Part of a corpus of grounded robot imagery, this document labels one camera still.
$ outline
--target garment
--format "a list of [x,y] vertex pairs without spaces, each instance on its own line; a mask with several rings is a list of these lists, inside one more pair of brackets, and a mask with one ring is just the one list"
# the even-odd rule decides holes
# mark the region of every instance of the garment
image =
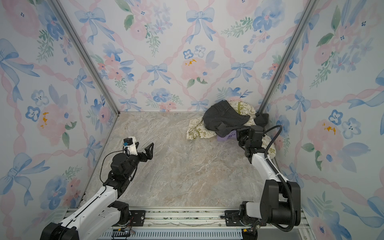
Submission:
[[[253,121],[253,118],[255,116],[255,109],[252,105],[248,103],[243,103],[240,101],[229,101],[229,104],[235,111],[241,115],[250,115],[248,122],[246,122],[245,126],[252,126],[255,124]],[[217,136],[215,131],[211,131],[205,128],[203,117],[194,118],[189,121],[188,129],[187,129],[187,139],[193,140],[196,138],[211,138]],[[263,137],[263,148],[266,148],[267,145],[271,142],[271,138],[269,136]],[[276,155],[276,148],[275,144],[272,144],[272,146],[268,150],[269,155],[271,158],[274,158]]]
[[249,119],[249,115],[240,115],[226,100],[212,105],[203,116],[206,129],[215,131],[220,137],[225,137],[235,129],[243,128]]

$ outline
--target marble floor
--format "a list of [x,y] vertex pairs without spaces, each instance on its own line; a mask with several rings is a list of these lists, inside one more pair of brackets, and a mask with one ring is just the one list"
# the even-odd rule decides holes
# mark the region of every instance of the marble floor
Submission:
[[[102,186],[99,180],[104,157],[122,148],[123,139],[135,136],[138,151],[154,142],[154,157],[140,162],[136,176],[119,201],[130,206],[237,207],[242,201],[260,199],[263,183],[235,139],[187,140],[189,119],[203,113],[121,113],[96,166],[84,200]],[[112,157],[104,162],[101,179],[111,170]]]

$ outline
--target black mounting plate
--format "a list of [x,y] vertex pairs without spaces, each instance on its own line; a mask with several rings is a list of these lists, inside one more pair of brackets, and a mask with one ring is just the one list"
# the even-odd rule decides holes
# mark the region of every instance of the black mounting plate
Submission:
[[[238,210],[225,210],[224,211],[224,215],[229,215],[229,214],[232,214],[232,213],[235,213],[235,212],[238,212]],[[226,224],[227,227],[244,226],[240,222],[240,216],[239,215],[231,216],[230,218],[226,219],[225,220],[225,224]]]
[[129,212],[131,213],[131,216],[133,217],[132,224],[130,226],[132,226],[132,227],[144,226],[145,212],[146,212],[145,210],[129,210]]

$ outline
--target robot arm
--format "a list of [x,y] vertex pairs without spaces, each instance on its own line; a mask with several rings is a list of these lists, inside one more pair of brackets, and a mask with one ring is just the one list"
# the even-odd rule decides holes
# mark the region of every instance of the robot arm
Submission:
[[[259,171],[265,183],[264,190],[259,201],[244,201],[238,212],[222,217],[232,218],[232,222],[240,221],[242,225],[252,227],[254,233],[257,232],[255,226],[260,227],[267,223],[285,232],[300,224],[300,187],[296,182],[288,181],[270,161],[268,155],[269,147],[282,129],[281,125],[273,128],[276,127],[280,127],[280,130],[266,149],[262,147],[262,138],[266,133],[262,127],[254,125],[237,130],[238,144],[244,149],[249,162]],[[287,200],[280,201],[280,194]]]
[[130,223],[129,205],[116,200],[133,180],[138,163],[153,157],[153,143],[145,148],[145,153],[137,152],[138,145],[135,137],[124,139],[125,153],[113,157],[112,170],[99,191],[60,223],[47,225],[40,240],[94,240],[116,223],[121,226]]

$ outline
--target black cloth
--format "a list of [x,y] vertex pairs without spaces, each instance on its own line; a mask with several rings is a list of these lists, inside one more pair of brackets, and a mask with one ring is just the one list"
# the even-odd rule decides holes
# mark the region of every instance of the black cloth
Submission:
[[231,105],[223,100],[211,106],[203,116],[206,129],[215,131],[219,137],[225,137],[232,130],[244,127],[249,115],[238,114]]

